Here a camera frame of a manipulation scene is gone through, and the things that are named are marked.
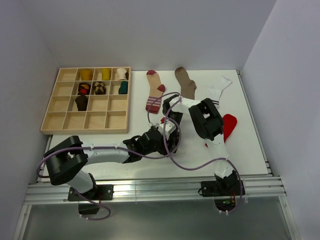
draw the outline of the brown sock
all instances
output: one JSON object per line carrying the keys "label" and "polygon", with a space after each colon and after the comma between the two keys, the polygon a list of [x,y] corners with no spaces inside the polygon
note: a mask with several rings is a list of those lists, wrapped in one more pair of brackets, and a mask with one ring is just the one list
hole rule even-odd
{"label": "brown sock", "polygon": [[187,71],[183,67],[178,67],[174,71],[174,75],[181,86],[181,95],[187,99],[195,99],[195,91],[197,86],[195,81],[189,78]]}

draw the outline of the white sock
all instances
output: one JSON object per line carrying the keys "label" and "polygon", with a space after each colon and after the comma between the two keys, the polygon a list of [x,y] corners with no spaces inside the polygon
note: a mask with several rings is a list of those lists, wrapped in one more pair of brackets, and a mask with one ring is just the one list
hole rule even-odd
{"label": "white sock", "polygon": [[206,87],[206,96],[212,100],[212,102],[217,108],[219,107],[219,101],[222,91],[231,83],[231,80],[226,79],[224,76],[221,75],[219,79],[212,81]]}

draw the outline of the white wall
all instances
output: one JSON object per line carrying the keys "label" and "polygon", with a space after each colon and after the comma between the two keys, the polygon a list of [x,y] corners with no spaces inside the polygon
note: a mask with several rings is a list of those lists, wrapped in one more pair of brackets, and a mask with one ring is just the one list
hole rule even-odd
{"label": "white wall", "polygon": [[0,236],[11,239],[47,137],[40,126],[57,64],[18,0],[0,3]]}
{"label": "white wall", "polygon": [[302,239],[320,235],[320,1],[277,0],[243,82]]}
{"label": "white wall", "polygon": [[276,0],[21,0],[61,67],[242,69]]}

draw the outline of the striped sock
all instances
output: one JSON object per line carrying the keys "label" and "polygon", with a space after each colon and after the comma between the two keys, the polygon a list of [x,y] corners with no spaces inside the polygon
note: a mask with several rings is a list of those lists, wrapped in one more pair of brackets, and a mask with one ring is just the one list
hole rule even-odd
{"label": "striped sock", "polygon": [[148,100],[146,101],[145,110],[149,110],[149,112],[152,114],[157,114],[160,110],[162,100],[158,99],[152,106],[151,104],[154,100],[156,100],[164,94],[166,88],[165,85],[161,83],[160,77],[156,71],[149,70],[146,73],[146,78],[150,85],[150,93]]}

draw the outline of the dark patterned object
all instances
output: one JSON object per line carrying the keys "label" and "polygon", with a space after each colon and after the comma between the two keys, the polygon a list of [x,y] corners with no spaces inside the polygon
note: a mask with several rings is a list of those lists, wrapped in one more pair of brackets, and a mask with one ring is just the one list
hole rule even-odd
{"label": "dark patterned object", "polygon": [[78,95],[89,95],[91,85],[85,82],[79,83]]}
{"label": "dark patterned object", "polygon": [[88,98],[85,95],[78,96],[75,100],[78,111],[86,111],[88,105]]}
{"label": "dark patterned object", "polygon": [[105,84],[101,81],[97,81],[94,84],[94,94],[95,95],[104,95],[106,94]]}

